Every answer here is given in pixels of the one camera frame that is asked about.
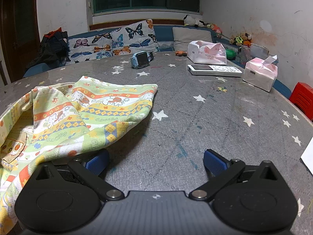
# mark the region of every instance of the window frame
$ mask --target window frame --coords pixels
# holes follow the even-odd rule
[[[106,9],[106,10],[99,10],[96,11],[96,0],[92,0],[93,2],[93,15],[94,14],[99,14],[99,13],[105,13],[105,12],[110,12],[110,11],[126,11],[126,10],[138,10],[138,9],[164,9],[164,10],[173,10],[173,9],[169,9],[166,7],[153,7],[153,6],[142,6],[142,7],[132,7],[132,0],[130,0],[129,2],[129,7],[120,7],[120,8],[114,8],[114,9]]]

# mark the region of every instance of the tissue box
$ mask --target tissue box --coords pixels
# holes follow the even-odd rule
[[[194,63],[227,64],[226,51],[221,43],[192,41],[188,44],[187,54]]]
[[[277,78],[278,68],[273,65],[277,57],[268,57],[266,60],[254,58],[246,63],[243,80],[267,92],[272,89]]]

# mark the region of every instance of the phone screen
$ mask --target phone screen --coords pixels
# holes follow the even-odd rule
[[[147,65],[149,63],[147,53],[139,54],[136,57],[137,57],[139,67]]]
[[[195,69],[195,70],[206,70],[206,71],[212,71],[213,69],[208,66],[208,65],[192,65],[192,67]]]

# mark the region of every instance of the red chair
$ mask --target red chair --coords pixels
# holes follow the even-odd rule
[[[313,88],[306,83],[298,82],[289,100],[310,120],[313,119]]]

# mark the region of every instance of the watch face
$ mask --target watch face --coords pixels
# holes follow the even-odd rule
[[[138,67],[145,66],[149,64],[147,53],[142,53],[136,56],[138,61]]]

